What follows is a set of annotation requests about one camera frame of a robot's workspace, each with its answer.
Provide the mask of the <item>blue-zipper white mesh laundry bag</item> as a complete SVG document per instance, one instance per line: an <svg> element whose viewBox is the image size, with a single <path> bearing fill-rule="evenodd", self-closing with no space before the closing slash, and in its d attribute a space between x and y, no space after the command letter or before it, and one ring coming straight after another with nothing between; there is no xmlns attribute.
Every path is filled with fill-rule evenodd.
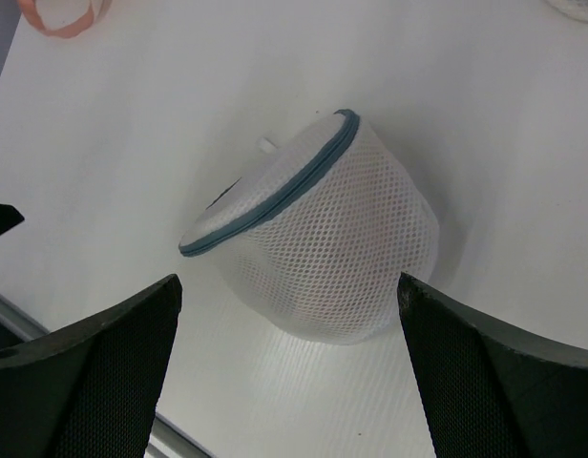
<svg viewBox="0 0 588 458"><path fill-rule="evenodd" d="M340 110L243 172L179 251L208 257L282 331L348 345L392 324L400 275L427 280L438 240L404 166L358 114Z"/></svg>

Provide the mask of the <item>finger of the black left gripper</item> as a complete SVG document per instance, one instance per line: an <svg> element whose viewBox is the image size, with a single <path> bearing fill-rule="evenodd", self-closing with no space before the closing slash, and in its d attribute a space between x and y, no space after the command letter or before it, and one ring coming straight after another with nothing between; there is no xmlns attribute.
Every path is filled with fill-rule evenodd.
<svg viewBox="0 0 588 458"><path fill-rule="evenodd" d="M0 237L24 220L24 216L14 206L0 203Z"/></svg>

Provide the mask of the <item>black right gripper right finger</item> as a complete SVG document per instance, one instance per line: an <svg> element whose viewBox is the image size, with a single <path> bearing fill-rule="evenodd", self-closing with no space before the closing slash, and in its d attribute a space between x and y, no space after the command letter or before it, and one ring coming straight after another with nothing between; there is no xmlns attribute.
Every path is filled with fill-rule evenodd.
<svg viewBox="0 0 588 458"><path fill-rule="evenodd" d="M588 350L404 274L400 322L438 457L588 457Z"/></svg>

